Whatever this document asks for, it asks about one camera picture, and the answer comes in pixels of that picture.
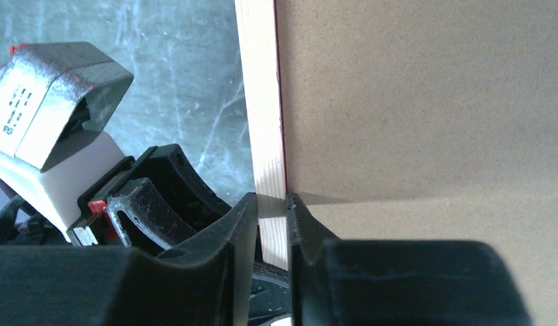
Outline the brown cardboard backing board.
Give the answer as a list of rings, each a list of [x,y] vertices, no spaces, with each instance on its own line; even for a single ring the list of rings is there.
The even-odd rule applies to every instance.
[[[347,238],[465,238],[558,325],[558,1],[278,1],[287,186]]]

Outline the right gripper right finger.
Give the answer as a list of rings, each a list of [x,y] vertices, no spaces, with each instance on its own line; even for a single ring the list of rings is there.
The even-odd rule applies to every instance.
[[[531,325],[504,260],[471,240],[344,240],[286,198],[294,325]]]

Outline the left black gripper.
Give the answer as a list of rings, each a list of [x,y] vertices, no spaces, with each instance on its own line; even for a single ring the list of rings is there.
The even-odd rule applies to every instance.
[[[0,151],[0,180],[64,236],[81,216],[77,203],[126,156],[106,132],[45,172]],[[191,238],[229,212],[179,145],[148,148],[127,158],[126,184],[107,198],[107,213],[125,247],[162,252]]]

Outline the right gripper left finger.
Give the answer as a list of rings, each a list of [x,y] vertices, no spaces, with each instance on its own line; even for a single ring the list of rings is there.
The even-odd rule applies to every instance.
[[[0,325],[246,325],[257,197],[154,257],[120,246],[0,246]]]

